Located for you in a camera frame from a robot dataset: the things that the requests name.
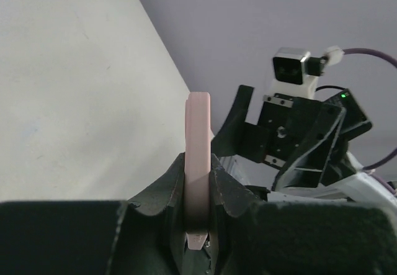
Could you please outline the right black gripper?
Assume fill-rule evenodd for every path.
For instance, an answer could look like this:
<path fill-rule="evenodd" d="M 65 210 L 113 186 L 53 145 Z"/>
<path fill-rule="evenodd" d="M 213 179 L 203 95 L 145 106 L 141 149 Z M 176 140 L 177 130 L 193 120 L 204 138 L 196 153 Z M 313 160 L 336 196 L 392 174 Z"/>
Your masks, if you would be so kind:
<path fill-rule="evenodd" d="M 264 96 L 258 125 L 246 122 L 254 88 L 240 85 L 213 138 L 218 157 L 238 155 L 278 169 L 272 190 L 328 186 L 355 174 L 349 142 L 372 122 L 351 93 L 325 101 L 283 94 Z"/>

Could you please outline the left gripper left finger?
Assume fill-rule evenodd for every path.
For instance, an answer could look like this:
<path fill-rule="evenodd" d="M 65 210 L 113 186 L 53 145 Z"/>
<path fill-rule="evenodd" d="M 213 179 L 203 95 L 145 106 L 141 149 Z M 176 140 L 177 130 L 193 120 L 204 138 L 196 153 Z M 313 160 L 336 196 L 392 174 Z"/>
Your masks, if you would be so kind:
<path fill-rule="evenodd" d="M 184 156 L 127 201 L 1 204 L 2 274 L 180 274 Z"/>

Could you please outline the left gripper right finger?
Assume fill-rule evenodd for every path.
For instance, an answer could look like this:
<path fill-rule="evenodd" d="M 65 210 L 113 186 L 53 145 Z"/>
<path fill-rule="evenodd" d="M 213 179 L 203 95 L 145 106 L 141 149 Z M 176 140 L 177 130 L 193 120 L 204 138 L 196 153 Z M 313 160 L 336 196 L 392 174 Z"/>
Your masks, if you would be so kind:
<path fill-rule="evenodd" d="M 395 274 L 396 215 L 348 202 L 266 202 L 210 173 L 213 274 Z"/>

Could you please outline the phone with pink case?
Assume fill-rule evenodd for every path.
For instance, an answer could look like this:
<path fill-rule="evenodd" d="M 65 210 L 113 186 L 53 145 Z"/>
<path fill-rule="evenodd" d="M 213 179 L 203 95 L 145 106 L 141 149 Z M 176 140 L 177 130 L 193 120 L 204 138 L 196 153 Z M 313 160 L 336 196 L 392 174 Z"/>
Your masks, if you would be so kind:
<path fill-rule="evenodd" d="M 210 170 L 210 95 L 191 92 L 185 102 L 184 167 L 184 227 L 190 250 L 201 250 L 208 236 Z"/>

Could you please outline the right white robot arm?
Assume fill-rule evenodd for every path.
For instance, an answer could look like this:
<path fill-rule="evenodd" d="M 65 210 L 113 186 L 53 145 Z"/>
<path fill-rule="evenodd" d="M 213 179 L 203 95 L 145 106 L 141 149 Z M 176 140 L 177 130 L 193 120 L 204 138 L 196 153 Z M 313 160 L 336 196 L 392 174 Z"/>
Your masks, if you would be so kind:
<path fill-rule="evenodd" d="M 348 89 L 318 101 L 315 88 L 274 89 L 263 98 L 256 124 L 246 121 L 253 88 L 239 87 L 212 140 L 219 157 L 238 155 L 277 170 L 275 192 L 315 199 L 350 199 L 396 208 L 396 191 L 362 166 L 349 142 L 372 123 Z"/>

